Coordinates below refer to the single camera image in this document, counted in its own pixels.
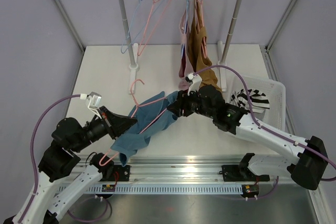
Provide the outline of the teal blue tank top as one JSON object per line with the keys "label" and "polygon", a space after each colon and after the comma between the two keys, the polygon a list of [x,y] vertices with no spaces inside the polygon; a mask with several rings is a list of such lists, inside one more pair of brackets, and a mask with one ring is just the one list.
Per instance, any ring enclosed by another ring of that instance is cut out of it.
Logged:
{"label": "teal blue tank top", "polygon": [[125,166],[138,150],[148,147],[152,136],[166,130],[177,120],[177,116],[167,110],[167,107],[176,101],[177,94],[177,91],[169,95],[162,91],[141,103],[138,108],[133,107],[129,116],[136,118],[138,122],[111,146],[113,151],[119,153],[122,166]]}

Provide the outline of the black white striped tank top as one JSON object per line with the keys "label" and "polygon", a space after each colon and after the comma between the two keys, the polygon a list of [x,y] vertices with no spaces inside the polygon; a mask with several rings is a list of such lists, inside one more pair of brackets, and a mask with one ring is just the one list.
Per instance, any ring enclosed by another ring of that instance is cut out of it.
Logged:
{"label": "black white striped tank top", "polygon": [[[248,89],[251,108],[255,113],[263,113],[270,109],[270,102],[265,93],[257,89]],[[230,104],[249,110],[249,103],[245,89],[234,91],[230,96]]]}

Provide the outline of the pink mauve tank top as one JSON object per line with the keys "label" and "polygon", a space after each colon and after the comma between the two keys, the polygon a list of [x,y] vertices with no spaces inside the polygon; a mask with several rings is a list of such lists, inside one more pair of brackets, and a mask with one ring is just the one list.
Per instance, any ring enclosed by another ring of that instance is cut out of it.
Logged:
{"label": "pink mauve tank top", "polygon": [[186,8],[181,17],[179,29],[181,34],[181,64],[178,72],[180,82],[178,88],[180,90],[187,90],[189,83],[186,81],[186,77],[189,73],[193,72],[192,64],[188,57],[188,39],[190,36],[190,29],[188,26],[190,1],[186,0]]}

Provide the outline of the pink hanger of striped top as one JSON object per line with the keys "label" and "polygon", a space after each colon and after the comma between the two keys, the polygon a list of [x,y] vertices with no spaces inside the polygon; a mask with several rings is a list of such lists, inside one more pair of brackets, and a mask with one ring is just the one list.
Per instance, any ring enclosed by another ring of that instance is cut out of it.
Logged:
{"label": "pink hanger of striped top", "polygon": [[136,53],[138,57],[142,55],[144,49],[150,42],[171,1],[172,0],[152,0],[152,6]]}

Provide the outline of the blue hanger of pink top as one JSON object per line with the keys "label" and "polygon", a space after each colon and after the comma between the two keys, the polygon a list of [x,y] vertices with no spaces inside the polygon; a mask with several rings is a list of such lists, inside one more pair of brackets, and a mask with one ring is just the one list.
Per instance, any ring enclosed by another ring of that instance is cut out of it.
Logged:
{"label": "blue hanger of pink top", "polygon": [[188,25],[188,11],[189,11],[190,1],[186,0],[186,6],[185,6],[185,14],[184,14],[184,22],[183,22],[183,35],[181,37],[181,56],[186,53],[186,43],[187,43],[187,25]]}

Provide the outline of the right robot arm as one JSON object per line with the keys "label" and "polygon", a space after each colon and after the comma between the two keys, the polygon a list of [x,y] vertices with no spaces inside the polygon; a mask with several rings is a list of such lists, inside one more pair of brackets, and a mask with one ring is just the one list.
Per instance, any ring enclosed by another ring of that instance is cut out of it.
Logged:
{"label": "right robot arm", "polygon": [[327,152],[322,139],[298,137],[257,120],[246,109],[225,102],[213,86],[198,91],[179,91],[177,99],[167,108],[178,118],[196,113],[212,119],[220,130],[236,138],[264,145],[280,154],[283,162],[269,167],[256,167],[257,156],[252,155],[238,167],[239,176],[250,180],[255,175],[290,176],[299,186],[316,190],[328,165]]}

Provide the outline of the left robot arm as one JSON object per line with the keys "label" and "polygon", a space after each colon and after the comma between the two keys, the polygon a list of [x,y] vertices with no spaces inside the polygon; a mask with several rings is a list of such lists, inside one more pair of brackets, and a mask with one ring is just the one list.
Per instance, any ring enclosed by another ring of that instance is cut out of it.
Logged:
{"label": "left robot arm", "polygon": [[104,106],[98,113],[85,126],[75,118],[64,118],[57,124],[51,135],[53,141],[38,165],[38,181],[19,213],[7,218],[5,223],[59,223],[90,186],[118,178],[113,161],[98,153],[69,186],[56,193],[80,162],[77,153],[106,135],[118,138],[137,122],[135,118],[114,114]]}

